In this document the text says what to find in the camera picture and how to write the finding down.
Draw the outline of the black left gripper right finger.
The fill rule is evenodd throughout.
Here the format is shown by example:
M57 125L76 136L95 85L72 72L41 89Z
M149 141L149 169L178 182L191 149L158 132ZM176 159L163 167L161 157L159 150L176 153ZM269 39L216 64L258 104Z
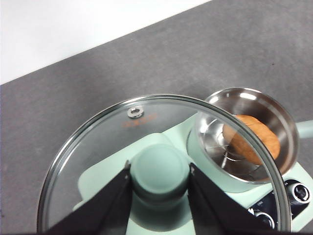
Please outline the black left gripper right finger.
M188 200L197 235L270 235L274 230L190 164Z

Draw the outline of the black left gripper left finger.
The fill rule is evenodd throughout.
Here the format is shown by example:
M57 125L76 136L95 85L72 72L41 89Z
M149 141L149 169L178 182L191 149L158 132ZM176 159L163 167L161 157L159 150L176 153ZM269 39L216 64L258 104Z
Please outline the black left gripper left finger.
M129 161L90 200L52 226L46 235L124 235L133 190Z

